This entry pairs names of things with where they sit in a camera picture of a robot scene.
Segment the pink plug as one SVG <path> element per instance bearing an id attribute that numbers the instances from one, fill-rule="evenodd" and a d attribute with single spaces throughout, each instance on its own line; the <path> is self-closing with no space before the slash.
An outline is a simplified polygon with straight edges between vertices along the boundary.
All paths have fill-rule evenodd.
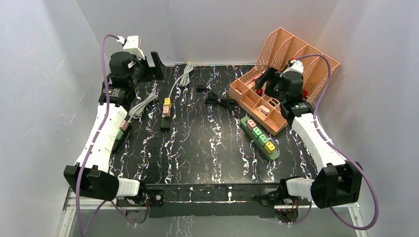
<path id="1" fill-rule="evenodd" d="M 256 123 L 252 119 L 249 119 L 246 121 L 246 127 L 249 131 L 252 131 L 256 127 Z"/>
<path id="2" fill-rule="evenodd" d="M 122 123 L 120 124 L 120 130 L 121 131 L 126 131 L 128 126 L 129 126 L 129 122 L 126 121 L 126 120 L 123 120 Z"/>

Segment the green plug adapter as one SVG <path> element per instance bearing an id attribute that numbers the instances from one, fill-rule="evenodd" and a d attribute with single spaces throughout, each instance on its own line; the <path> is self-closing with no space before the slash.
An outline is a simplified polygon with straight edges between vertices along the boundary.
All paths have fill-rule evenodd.
<path id="1" fill-rule="evenodd" d="M 260 146 L 264 147 L 265 144 L 269 141 L 269 139 L 264 135 L 260 135 L 260 137 L 257 139 Z"/>
<path id="2" fill-rule="evenodd" d="M 260 135 L 262 135 L 261 130 L 257 126 L 252 129 L 251 133 L 256 139 L 258 139 Z"/>

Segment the black power strip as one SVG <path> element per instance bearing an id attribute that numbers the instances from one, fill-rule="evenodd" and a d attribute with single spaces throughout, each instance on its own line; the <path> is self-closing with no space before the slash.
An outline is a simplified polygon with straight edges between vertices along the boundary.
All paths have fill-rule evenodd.
<path id="1" fill-rule="evenodd" d="M 160 122 L 161 131 L 170 131 L 171 129 L 171 116 L 162 113 L 162 119 Z"/>
<path id="2" fill-rule="evenodd" d="M 127 130 L 124 131 L 125 133 L 124 133 L 122 139 L 121 140 L 116 140 L 115 139 L 114 144 L 113 144 L 113 147 L 112 147 L 112 150 L 111 150 L 111 154 L 114 154 L 114 153 L 116 153 L 119 150 L 119 148 L 121 147 L 121 145 L 123 144 L 123 142 L 125 141 L 125 139 L 128 137 L 129 132 L 131 131 L 131 129 L 132 129 L 132 125 L 129 124 Z"/>

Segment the green power strip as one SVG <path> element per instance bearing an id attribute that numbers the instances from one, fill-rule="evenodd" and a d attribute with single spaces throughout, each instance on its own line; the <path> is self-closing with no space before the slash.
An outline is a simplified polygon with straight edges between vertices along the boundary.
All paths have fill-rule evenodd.
<path id="1" fill-rule="evenodd" d="M 249 117 L 240 119 L 240 126 L 261 150 L 266 159 L 274 161 L 279 158 L 279 152 L 267 136 L 260 130 L 255 122 Z"/>

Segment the yellow plug adapter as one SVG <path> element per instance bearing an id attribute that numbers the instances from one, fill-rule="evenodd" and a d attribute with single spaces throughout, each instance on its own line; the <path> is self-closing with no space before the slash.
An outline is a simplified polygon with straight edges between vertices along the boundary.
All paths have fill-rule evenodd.
<path id="1" fill-rule="evenodd" d="M 172 102 L 171 102 L 170 98 L 167 97 L 167 98 L 164 99 L 164 106 L 167 106 L 169 108 L 172 107 Z"/>

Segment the pink plug adapter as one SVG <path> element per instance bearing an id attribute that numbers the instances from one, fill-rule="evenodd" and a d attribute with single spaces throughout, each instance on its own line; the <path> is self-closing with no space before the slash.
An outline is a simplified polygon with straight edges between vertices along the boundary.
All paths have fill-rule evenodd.
<path id="1" fill-rule="evenodd" d="M 163 106 L 162 117 L 163 118 L 169 118 L 170 116 L 171 116 L 171 108 L 170 108 L 170 106 Z"/>

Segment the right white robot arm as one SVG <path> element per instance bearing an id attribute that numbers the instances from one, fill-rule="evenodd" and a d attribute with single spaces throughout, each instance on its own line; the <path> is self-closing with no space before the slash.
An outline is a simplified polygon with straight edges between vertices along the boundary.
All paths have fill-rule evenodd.
<path id="1" fill-rule="evenodd" d="M 331 140 L 314 119 L 314 109 L 303 97 L 303 75 L 288 68 L 280 72 L 269 67 L 257 80 L 256 89 L 266 85 L 267 95 L 279 101 L 282 117 L 306 145 L 316 162 L 314 179 L 290 177 L 280 181 L 271 195 L 284 204 L 297 198 L 313 201 L 318 208 L 330 208 L 358 201 L 362 175 L 358 164 L 351 164 L 332 148 Z"/>

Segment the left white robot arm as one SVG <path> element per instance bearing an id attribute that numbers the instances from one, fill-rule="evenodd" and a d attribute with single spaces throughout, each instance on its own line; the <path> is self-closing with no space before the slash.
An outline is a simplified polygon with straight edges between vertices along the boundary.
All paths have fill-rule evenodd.
<path id="1" fill-rule="evenodd" d="M 109 162 L 128 137 L 133 119 L 128 111 L 141 82 L 164 79 L 165 65 L 158 52 L 152 51 L 154 66 L 146 58 L 133 53 L 116 52 L 109 61 L 110 73 L 105 75 L 98 99 L 97 116 L 88 141 L 74 165 L 65 167 L 63 175 L 80 197 L 111 201 L 128 199 L 143 205 L 148 193 L 141 181 L 118 178 L 110 174 Z"/>

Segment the orange plastic desk organizer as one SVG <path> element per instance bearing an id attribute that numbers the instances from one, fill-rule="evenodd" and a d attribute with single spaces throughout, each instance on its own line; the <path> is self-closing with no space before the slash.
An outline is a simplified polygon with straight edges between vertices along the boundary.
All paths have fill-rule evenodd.
<path id="1" fill-rule="evenodd" d="M 276 135 L 287 121 L 281 99 L 314 102 L 328 74 L 340 63 L 284 28 L 267 38 L 254 67 L 229 85 L 229 96 L 268 132 Z"/>

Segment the white charger in organizer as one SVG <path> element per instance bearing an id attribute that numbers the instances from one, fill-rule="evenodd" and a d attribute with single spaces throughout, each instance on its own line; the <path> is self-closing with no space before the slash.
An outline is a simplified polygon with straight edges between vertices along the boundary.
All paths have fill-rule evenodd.
<path id="1" fill-rule="evenodd" d="M 256 110 L 260 112 L 263 116 L 267 116 L 270 113 L 270 109 L 267 108 L 265 105 L 259 105 Z"/>

